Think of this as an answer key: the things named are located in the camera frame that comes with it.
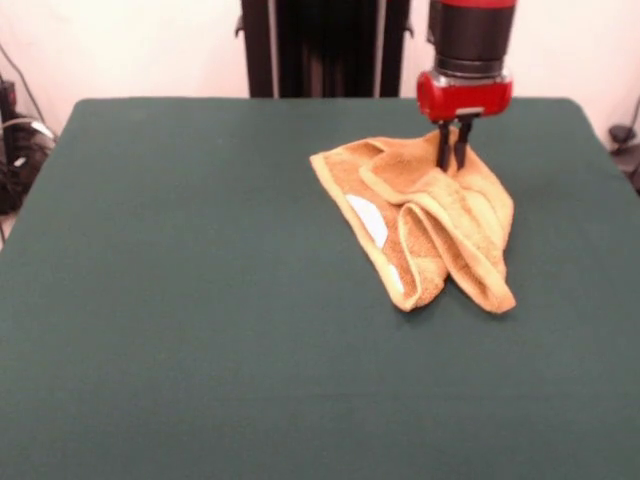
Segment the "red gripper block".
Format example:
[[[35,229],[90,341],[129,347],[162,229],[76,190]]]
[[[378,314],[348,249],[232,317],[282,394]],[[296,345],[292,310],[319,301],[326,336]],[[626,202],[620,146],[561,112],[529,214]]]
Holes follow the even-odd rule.
[[[495,116],[504,112],[512,98],[513,81],[509,75],[485,79],[463,79],[424,71],[418,76],[416,98],[419,109],[430,121],[438,123],[437,167],[447,170],[450,158],[450,125],[458,119],[459,129],[453,153],[458,168],[465,165],[473,119],[463,116]]]

